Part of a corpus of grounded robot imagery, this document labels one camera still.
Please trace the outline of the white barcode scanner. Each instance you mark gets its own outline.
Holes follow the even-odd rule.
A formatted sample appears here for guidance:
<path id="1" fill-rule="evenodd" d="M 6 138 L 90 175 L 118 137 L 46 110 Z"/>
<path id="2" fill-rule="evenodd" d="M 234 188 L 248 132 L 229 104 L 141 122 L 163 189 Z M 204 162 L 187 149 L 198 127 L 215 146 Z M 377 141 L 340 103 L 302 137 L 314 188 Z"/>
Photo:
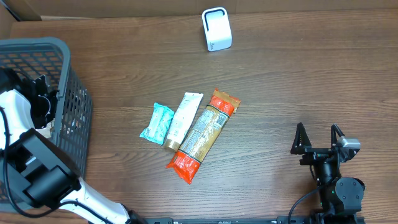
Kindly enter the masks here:
<path id="1" fill-rule="evenodd" d="M 206 9 L 201 15 L 207 49 L 209 52 L 232 46 L 232 33 L 228 13 L 223 7 Z"/>

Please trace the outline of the white cream tube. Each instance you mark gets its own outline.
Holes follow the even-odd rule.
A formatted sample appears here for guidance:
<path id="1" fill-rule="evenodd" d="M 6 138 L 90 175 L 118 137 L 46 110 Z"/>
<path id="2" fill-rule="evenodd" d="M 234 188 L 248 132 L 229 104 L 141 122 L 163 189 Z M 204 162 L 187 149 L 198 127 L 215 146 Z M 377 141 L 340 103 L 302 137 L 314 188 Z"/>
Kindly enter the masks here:
<path id="1" fill-rule="evenodd" d="M 164 142 L 164 147 L 166 149 L 171 151 L 177 151 L 179 149 L 192 125 L 202 98 L 202 93 L 186 92 L 184 94 L 174 114 Z"/>

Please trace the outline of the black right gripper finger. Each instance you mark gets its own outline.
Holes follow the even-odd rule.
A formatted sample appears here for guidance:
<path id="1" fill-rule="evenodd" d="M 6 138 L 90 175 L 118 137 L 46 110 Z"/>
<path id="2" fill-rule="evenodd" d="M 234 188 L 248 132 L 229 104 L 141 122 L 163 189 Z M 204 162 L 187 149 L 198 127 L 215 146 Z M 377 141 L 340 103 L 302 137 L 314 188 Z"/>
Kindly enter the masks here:
<path id="1" fill-rule="evenodd" d="M 331 125 L 331 146 L 335 146 L 339 137 L 344 136 L 342 130 L 336 123 Z"/>
<path id="2" fill-rule="evenodd" d="M 303 123 L 298 123 L 295 132 L 295 139 L 293 141 L 292 148 L 290 150 L 291 154 L 302 155 L 306 154 L 311 150 L 312 145 L 308 138 L 307 132 Z"/>

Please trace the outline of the orange noodle packet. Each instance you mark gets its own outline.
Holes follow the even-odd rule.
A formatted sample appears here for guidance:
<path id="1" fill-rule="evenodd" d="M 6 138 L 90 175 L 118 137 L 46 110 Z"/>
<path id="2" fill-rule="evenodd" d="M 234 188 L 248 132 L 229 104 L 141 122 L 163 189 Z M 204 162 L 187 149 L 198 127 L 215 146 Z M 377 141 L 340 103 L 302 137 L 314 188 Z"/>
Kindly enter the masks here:
<path id="1" fill-rule="evenodd" d="M 181 179 L 191 184 L 201 163 L 240 103 L 240 99 L 216 89 L 166 168 L 173 168 Z"/>

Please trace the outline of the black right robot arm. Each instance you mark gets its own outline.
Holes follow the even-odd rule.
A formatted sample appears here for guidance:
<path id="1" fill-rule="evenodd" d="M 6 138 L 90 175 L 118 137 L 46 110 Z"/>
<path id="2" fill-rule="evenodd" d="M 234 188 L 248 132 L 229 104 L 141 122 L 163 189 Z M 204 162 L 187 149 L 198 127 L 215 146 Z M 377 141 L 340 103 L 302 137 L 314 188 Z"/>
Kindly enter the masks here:
<path id="1" fill-rule="evenodd" d="M 364 218 L 356 214 L 361 211 L 365 184 L 354 177 L 343 177 L 340 172 L 340 165 L 353 159 L 360 149 L 360 141 L 346 137 L 337 124 L 331 126 L 328 148 L 313 147 L 304 125 L 297 125 L 290 153 L 302 156 L 300 165 L 309 166 L 317 187 L 292 205 L 288 224 L 293 221 L 296 206 L 315 193 L 319 194 L 321 209 L 311 211 L 304 223 L 364 223 Z"/>

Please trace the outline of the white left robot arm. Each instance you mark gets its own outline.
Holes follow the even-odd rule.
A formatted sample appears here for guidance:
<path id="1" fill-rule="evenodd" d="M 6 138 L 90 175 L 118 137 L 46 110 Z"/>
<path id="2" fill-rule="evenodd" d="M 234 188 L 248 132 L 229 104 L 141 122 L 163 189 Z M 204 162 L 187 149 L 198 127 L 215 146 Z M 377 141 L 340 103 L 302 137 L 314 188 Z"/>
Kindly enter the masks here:
<path id="1" fill-rule="evenodd" d="M 1 69 L 1 175 L 11 207 L 27 218 L 62 209 L 89 223 L 144 223 L 90 187 L 69 156 L 39 133 L 54 120 L 57 101 L 44 75 Z"/>

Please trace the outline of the teal wipes packet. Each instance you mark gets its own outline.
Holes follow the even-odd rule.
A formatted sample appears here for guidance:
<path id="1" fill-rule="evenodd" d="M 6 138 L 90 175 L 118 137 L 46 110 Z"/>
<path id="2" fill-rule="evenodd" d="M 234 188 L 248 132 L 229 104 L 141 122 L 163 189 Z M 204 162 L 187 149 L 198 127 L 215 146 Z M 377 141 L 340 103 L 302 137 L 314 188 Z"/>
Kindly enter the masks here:
<path id="1" fill-rule="evenodd" d="M 150 123 L 141 133 L 140 138 L 163 145 L 175 112 L 169 107 L 154 103 Z"/>

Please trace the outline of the grey plastic mesh basket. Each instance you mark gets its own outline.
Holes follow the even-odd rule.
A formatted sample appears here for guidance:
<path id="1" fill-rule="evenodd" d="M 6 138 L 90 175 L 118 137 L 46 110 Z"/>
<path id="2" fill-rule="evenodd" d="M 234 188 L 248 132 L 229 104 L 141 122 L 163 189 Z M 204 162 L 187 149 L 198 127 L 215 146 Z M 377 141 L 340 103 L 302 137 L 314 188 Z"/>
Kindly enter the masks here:
<path id="1" fill-rule="evenodd" d="M 31 78 L 45 75 L 57 90 L 58 105 L 50 140 L 64 151 L 85 175 L 93 103 L 70 65 L 65 42 L 54 37 L 1 41 L 1 66 Z"/>

